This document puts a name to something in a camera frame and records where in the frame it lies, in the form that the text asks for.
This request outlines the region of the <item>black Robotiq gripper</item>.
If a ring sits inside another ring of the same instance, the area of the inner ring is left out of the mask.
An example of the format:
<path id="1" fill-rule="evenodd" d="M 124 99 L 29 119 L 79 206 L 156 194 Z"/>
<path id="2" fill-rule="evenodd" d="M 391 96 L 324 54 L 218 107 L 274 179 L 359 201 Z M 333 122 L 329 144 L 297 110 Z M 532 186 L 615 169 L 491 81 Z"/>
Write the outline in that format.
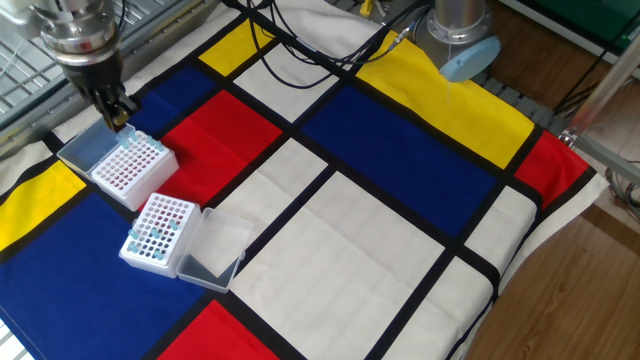
<path id="1" fill-rule="evenodd" d="M 82 94 L 92 94 L 94 106 L 115 133 L 139 110 L 139 104 L 125 93 L 123 69 L 120 50 L 73 55 L 63 62 L 67 79 Z"/>

